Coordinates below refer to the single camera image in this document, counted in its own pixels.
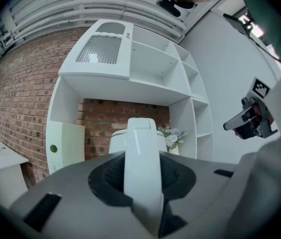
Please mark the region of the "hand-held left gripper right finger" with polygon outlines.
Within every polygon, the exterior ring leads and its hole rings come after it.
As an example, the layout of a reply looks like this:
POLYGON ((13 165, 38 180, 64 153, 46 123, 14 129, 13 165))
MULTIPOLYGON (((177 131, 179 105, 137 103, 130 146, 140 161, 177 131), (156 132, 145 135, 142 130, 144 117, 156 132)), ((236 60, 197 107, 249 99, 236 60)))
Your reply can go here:
POLYGON ((206 239, 223 232, 230 211, 217 202, 233 175, 230 164, 160 155, 163 212, 159 239, 206 239))

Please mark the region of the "white side table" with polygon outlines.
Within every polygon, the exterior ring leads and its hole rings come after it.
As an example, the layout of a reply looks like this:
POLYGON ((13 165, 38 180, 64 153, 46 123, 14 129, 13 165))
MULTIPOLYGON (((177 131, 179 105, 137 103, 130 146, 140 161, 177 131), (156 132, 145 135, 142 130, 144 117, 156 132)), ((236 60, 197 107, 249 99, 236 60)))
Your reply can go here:
POLYGON ((21 165, 28 159, 17 154, 0 142, 0 205, 9 208, 27 192, 21 165))

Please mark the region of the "white electric kettle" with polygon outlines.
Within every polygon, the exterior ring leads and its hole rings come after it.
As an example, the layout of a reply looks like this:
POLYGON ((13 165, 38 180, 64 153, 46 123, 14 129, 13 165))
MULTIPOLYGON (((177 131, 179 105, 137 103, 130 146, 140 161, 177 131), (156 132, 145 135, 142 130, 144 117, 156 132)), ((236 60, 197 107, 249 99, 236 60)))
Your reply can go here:
POLYGON ((163 210, 159 153, 166 150, 165 137, 150 118, 130 118, 127 129, 110 141, 110 153, 125 152, 124 194, 133 200, 132 213, 155 238, 163 210))

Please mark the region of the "white glass-paned cabinet door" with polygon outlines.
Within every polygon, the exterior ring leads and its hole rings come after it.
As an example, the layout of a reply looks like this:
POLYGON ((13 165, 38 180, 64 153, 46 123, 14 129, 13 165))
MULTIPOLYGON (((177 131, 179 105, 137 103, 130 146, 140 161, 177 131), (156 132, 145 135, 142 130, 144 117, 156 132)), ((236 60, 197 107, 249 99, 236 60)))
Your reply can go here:
POLYGON ((133 29, 132 23, 99 19, 73 46, 58 74, 129 79, 133 29))

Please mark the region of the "row of white ceiling pipes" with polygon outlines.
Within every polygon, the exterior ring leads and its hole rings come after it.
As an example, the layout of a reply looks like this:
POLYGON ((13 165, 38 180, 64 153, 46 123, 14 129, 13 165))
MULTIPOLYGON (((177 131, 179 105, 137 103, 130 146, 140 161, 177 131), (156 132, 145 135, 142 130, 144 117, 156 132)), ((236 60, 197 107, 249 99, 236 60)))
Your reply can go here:
POLYGON ((56 28, 88 26, 114 19, 179 41, 187 27, 157 4, 158 0, 10 0, 1 13, 0 41, 10 46, 56 28))

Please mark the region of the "person's green shirt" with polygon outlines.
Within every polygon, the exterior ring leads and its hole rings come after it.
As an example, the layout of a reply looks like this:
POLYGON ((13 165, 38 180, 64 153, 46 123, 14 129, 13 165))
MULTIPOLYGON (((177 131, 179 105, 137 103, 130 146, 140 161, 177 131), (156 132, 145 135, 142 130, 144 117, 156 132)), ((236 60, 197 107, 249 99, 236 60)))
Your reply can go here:
POLYGON ((264 31, 281 60, 281 14, 269 0, 244 0, 255 23, 264 31))

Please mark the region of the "white vase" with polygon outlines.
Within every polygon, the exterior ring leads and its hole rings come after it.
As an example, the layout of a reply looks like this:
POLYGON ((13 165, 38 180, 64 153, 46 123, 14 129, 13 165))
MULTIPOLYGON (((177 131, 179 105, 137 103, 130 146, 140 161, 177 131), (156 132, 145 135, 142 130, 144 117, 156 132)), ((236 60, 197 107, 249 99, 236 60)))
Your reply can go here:
POLYGON ((172 146, 167 148, 168 153, 174 154, 174 155, 179 155, 179 147, 178 144, 175 143, 172 146))

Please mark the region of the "white desk with shelving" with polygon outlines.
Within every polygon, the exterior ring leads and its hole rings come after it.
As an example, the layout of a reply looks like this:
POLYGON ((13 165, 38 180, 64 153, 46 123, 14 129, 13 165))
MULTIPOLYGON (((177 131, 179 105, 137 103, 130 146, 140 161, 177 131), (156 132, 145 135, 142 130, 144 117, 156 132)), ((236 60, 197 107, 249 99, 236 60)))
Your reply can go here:
POLYGON ((168 107, 170 125, 190 130, 179 154, 206 161, 213 158, 213 123, 200 72, 191 54, 165 37, 134 26, 127 80, 58 74, 47 123, 78 125, 79 103, 84 98, 168 107))

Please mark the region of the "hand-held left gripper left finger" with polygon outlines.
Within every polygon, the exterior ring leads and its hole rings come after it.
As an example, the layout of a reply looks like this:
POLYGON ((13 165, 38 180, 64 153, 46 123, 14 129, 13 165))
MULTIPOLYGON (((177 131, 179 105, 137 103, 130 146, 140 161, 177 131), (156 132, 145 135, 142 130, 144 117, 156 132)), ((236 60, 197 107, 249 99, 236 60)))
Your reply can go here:
POLYGON ((41 233, 49 239, 150 239, 129 207, 112 207, 91 191, 89 174, 94 167, 116 158, 104 155, 62 168, 19 197, 10 211, 21 219, 47 193, 62 198, 41 233))

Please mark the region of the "blue and white artificial flowers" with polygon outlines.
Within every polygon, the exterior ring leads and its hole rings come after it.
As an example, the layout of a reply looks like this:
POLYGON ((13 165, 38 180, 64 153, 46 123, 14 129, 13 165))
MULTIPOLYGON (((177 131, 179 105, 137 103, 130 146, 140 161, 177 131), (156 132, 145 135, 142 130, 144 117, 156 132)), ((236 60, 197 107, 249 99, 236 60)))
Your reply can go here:
POLYGON ((184 143, 184 138, 190 133, 190 130, 181 131, 177 128, 158 127, 157 130, 164 135, 167 150, 175 149, 184 143))

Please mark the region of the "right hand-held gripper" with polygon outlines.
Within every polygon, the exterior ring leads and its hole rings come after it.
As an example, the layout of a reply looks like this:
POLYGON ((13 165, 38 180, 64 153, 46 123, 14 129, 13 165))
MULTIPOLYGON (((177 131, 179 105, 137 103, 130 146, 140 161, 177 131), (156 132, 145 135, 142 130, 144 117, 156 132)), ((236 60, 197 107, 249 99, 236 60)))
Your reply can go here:
POLYGON ((241 139, 252 137, 268 138, 278 132, 272 129, 274 119, 264 102, 270 87, 255 78, 247 95, 241 100, 243 111, 223 124, 224 130, 237 128, 237 136, 241 139))

